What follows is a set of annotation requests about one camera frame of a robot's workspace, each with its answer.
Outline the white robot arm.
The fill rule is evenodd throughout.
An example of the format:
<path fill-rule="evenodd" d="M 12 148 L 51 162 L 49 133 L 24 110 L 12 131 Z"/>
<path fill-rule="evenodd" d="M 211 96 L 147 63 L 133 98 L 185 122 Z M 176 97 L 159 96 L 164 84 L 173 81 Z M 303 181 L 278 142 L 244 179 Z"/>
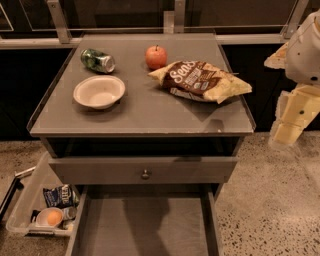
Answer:
<path fill-rule="evenodd" d="M 270 136 L 278 145 L 293 145 L 320 113 L 320 10 L 311 13 L 290 40 L 269 56 L 264 65 L 284 69 L 296 83 L 278 98 Z"/>

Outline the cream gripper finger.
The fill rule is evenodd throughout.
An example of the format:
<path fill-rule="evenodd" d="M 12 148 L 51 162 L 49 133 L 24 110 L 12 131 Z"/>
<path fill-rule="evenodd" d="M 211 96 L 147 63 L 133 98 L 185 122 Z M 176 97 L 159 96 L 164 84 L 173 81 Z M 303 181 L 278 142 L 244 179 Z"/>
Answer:
<path fill-rule="evenodd" d="M 303 130 L 299 126 L 276 120 L 270 130 L 270 139 L 273 143 L 292 145 L 302 132 Z"/>

